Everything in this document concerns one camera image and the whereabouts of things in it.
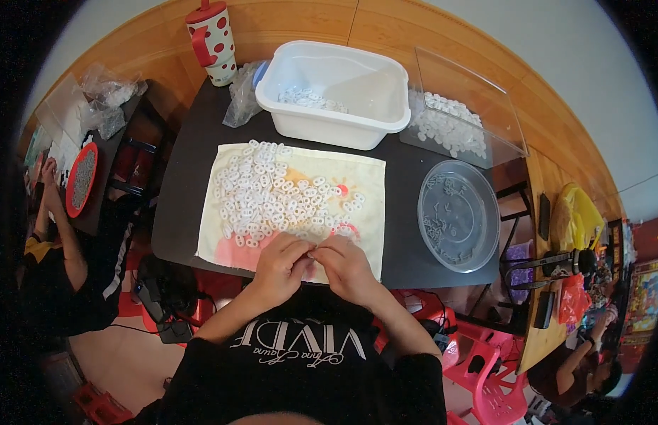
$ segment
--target white cloth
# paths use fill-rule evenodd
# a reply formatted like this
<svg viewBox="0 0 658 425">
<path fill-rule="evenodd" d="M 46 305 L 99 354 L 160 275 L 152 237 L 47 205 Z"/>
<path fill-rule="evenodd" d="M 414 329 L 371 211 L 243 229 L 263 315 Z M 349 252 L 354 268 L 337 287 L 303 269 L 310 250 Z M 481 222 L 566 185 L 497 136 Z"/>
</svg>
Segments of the white cloth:
<svg viewBox="0 0 658 425">
<path fill-rule="evenodd" d="M 234 238 L 226 239 L 223 236 L 223 220 L 219 214 L 222 204 L 213 195 L 216 189 L 219 190 L 216 184 L 218 172 L 227 167 L 231 156 L 241 155 L 241 151 L 246 147 L 248 145 L 245 143 L 220 145 L 218 147 L 218 155 L 211 167 L 211 176 L 206 190 L 195 255 L 217 265 L 256 271 L 261 248 L 250 248 L 248 246 L 240 248 L 234 242 Z M 302 148 L 292 148 L 292 151 L 290 157 L 277 155 L 276 158 L 277 162 L 289 165 L 287 180 L 293 180 L 296 183 L 299 180 L 312 182 L 316 177 L 322 176 L 332 186 L 338 186 L 342 189 L 341 196 L 334 196 L 328 200 L 329 214 L 348 214 L 342 209 L 341 204 L 346 200 L 352 200 L 353 194 L 356 192 L 365 196 L 366 199 L 362 209 L 349 213 L 352 217 L 350 223 L 359 234 L 356 241 L 357 245 L 366 253 L 374 276 L 380 280 L 383 266 L 385 226 L 385 162 L 374 158 L 337 152 Z M 327 231 L 322 239 L 329 237 L 329 235 Z M 266 237 L 261 241 L 261 246 L 265 247 L 271 239 L 272 237 Z M 304 280 L 322 284 L 328 283 L 324 268 L 319 264 L 316 264 L 316 270 L 304 276 Z"/>
</svg>

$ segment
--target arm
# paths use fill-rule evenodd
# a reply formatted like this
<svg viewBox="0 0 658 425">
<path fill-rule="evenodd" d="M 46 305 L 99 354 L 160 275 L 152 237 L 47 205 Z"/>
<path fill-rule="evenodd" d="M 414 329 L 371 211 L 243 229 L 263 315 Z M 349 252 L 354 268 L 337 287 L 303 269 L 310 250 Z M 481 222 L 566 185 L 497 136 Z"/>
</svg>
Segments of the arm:
<svg viewBox="0 0 658 425">
<path fill-rule="evenodd" d="M 373 302 L 366 308 L 382 321 L 397 354 L 406 356 L 426 353 L 435 356 L 442 363 L 440 348 L 433 342 L 426 329 L 383 285 L 374 281 L 378 288 L 374 289 Z"/>
<path fill-rule="evenodd" d="M 383 322 L 400 356 L 427 353 L 442 361 L 442 353 L 428 332 L 374 278 L 364 251 L 350 239 L 332 236 L 311 255 L 324 266 L 334 293 L 366 308 Z"/>
<path fill-rule="evenodd" d="M 291 298 L 313 262 L 305 254 L 314 247 L 289 233 L 278 234 L 261 251 L 253 282 L 206 320 L 194 337 L 222 344 L 252 319 Z"/>
<path fill-rule="evenodd" d="M 62 240 L 62 251 L 64 252 L 64 270 L 76 293 L 86 281 L 88 276 L 88 266 L 86 260 L 81 255 L 79 241 L 74 234 L 74 229 L 67 220 L 67 213 L 64 212 L 58 187 L 51 184 L 44 189 L 45 207 L 53 213 L 55 224 L 58 227 L 58 233 Z"/>
<path fill-rule="evenodd" d="M 562 363 L 558 368 L 558 371 L 555 374 L 555 380 L 558 384 L 558 394 L 564 394 L 571 386 L 574 384 L 574 374 L 573 371 L 579 366 L 579 363 L 586 357 L 588 351 L 594 348 L 595 346 L 589 341 L 585 341 L 583 344 L 579 345 L 574 353 L 570 354 L 570 357 Z"/>
<path fill-rule="evenodd" d="M 251 320 L 265 313 L 268 309 L 260 305 L 250 287 L 248 285 L 235 299 L 206 320 L 194 338 L 222 344 Z"/>
<path fill-rule="evenodd" d="M 603 334 L 607 330 L 608 326 L 617 319 L 618 314 L 619 312 L 617 311 L 617 307 L 614 304 L 610 304 L 610 306 L 605 311 L 605 314 L 600 319 L 598 319 L 595 326 L 590 331 L 590 337 L 593 341 L 595 341 L 595 345 L 593 345 L 588 354 L 593 354 L 596 351 L 600 351 Z"/>
<path fill-rule="evenodd" d="M 43 167 L 42 175 L 44 179 L 44 193 L 41 195 L 41 203 L 39 204 L 39 212 L 36 215 L 36 225 L 34 228 L 34 233 L 39 237 L 41 242 L 45 242 L 45 239 L 48 235 L 48 208 L 46 207 L 46 196 L 45 188 L 54 184 L 55 182 L 55 171 L 57 169 L 57 163 L 54 158 L 48 158 Z"/>
<path fill-rule="evenodd" d="M 41 198 L 39 204 L 39 212 L 36 215 L 36 225 L 34 226 L 34 233 L 39 237 L 41 242 L 45 242 L 48 235 L 48 208 L 45 207 L 44 198 Z"/>
</svg>

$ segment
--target table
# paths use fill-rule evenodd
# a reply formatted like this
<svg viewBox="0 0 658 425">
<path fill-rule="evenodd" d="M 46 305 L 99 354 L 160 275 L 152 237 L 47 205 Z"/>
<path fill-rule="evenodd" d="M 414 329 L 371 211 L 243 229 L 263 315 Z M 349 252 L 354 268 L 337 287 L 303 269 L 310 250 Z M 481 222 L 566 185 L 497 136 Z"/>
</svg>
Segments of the table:
<svg viewBox="0 0 658 425">
<path fill-rule="evenodd" d="M 138 107 L 141 99 L 141 96 L 133 96 L 123 105 L 121 105 L 121 110 L 124 111 L 124 119 L 127 123 L 130 121 L 131 116 L 135 113 L 135 110 Z M 119 130 L 116 134 L 110 137 L 109 140 L 103 140 L 97 130 L 90 131 L 88 133 L 93 135 L 93 143 L 98 146 L 98 165 L 95 168 L 93 186 L 90 189 L 90 194 L 88 195 L 88 200 L 84 205 L 84 209 L 78 216 L 71 218 L 70 223 L 72 227 L 79 229 L 84 233 L 91 234 L 92 236 L 98 234 L 100 209 L 105 197 L 107 182 L 109 181 L 109 172 L 112 169 L 114 157 L 116 156 L 119 145 L 124 138 L 124 133 L 127 126 L 128 125 Z"/>
<path fill-rule="evenodd" d="M 433 257 L 420 235 L 417 220 L 420 185 L 430 168 L 447 157 L 402 143 L 398 134 L 387 135 L 370 151 L 290 139 L 274 130 L 272 117 L 266 111 L 252 117 L 248 124 L 232 129 L 222 124 L 229 104 L 228 89 L 215 88 L 205 80 L 183 121 L 166 167 L 154 220 L 152 249 L 160 259 L 238 276 L 253 275 L 250 271 L 217 266 L 194 254 L 208 178 L 218 145 L 256 139 L 386 161 L 385 220 L 388 225 L 384 235 L 382 278 L 387 288 L 480 285 L 494 282 L 497 278 L 498 249 L 480 270 L 455 273 Z"/>
<path fill-rule="evenodd" d="M 537 259 L 540 259 L 550 249 L 550 242 L 544 241 L 538 234 L 539 208 L 537 205 L 539 205 L 539 196 L 541 193 L 545 193 L 551 202 L 551 206 L 554 206 L 562 187 L 567 183 L 573 182 L 574 179 L 538 150 L 531 148 L 529 153 L 530 156 L 526 158 L 526 161 L 527 172 L 529 174 L 531 205 L 533 208 L 534 254 Z M 541 267 L 534 270 L 535 280 L 544 278 Z M 546 329 L 535 328 L 534 323 L 536 321 L 539 295 L 543 291 L 549 290 L 549 288 L 548 286 L 544 286 L 543 288 L 533 290 L 531 293 L 525 348 L 522 350 L 522 357 L 517 371 L 518 374 L 525 372 L 537 364 L 567 339 L 567 327 L 564 324 L 558 323 L 560 289 L 561 284 L 559 282 L 553 284 L 550 289 L 556 293 L 556 296 L 553 313 L 550 317 L 550 324 Z"/>
</svg>

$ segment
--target clear plastic bag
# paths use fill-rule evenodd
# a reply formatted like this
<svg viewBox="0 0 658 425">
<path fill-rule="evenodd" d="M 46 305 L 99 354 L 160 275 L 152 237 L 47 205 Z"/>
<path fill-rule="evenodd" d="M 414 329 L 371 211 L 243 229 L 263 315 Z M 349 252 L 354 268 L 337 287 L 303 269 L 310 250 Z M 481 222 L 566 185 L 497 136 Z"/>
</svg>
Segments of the clear plastic bag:
<svg viewBox="0 0 658 425">
<path fill-rule="evenodd" d="M 81 88 L 88 97 L 110 107 L 119 107 L 137 91 L 137 81 L 114 74 L 101 63 L 88 67 L 81 77 Z"/>
<path fill-rule="evenodd" d="M 81 77 L 81 89 L 93 99 L 88 103 L 86 126 L 98 130 L 103 140 L 108 140 L 126 125 L 121 105 L 133 95 L 142 95 L 147 90 L 147 83 L 120 77 L 100 63 L 88 67 Z"/>
<path fill-rule="evenodd" d="M 265 61 L 245 64 L 232 80 L 230 85 L 232 102 L 223 119 L 223 124 L 226 126 L 233 129 L 242 126 L 248 123 L 252 116 L 263 110 L 256 101 L 256 89 L 253 87 L 253 76 L 263 63 Z"/>
</svg>

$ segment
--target woman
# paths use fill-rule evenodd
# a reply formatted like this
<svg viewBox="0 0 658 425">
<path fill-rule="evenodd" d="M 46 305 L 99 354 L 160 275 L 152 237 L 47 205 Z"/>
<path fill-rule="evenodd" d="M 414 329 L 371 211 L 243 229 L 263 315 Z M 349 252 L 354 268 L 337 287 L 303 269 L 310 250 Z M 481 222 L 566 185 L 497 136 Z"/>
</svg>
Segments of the woman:
<svg viewBox="0 0 658 425">
<path fill-rule="evenodd" d="M 599 364 L 598 350 L 607 327 L 617 319 L 610 305 L 576 350 L 559 345 L 544 360 L 527 371 L 529 384 L 552 403 L 571 407 L 586 395 L 606 395 L 616 387 L 622 370 L 614 357 Z"/>
<path fill-rule="evenodd" d="M 53 158 L 44 164 L 44 194 L 24 249 L 19 296 L 27 326 L 36 333 L 71 336 L 104 329 L 118 315 L 121 274 L 140 199 L 105 199 L 98 236 L 77 233 L 62 205 L 56 167 Z M 48 240 L 49 212 L 60 243 Z"/>
<path fill-rule="evenodd" d="M 304 286 L 317 261 L 329 288 Z M 400 357 L 373 348 L 381 319 Z M 443 424 L 442 353 L 342 236 L 319 246 L 281 233 L 256 277 L 199 329 L 163 399 L 136 422 Z"/>
</svg>

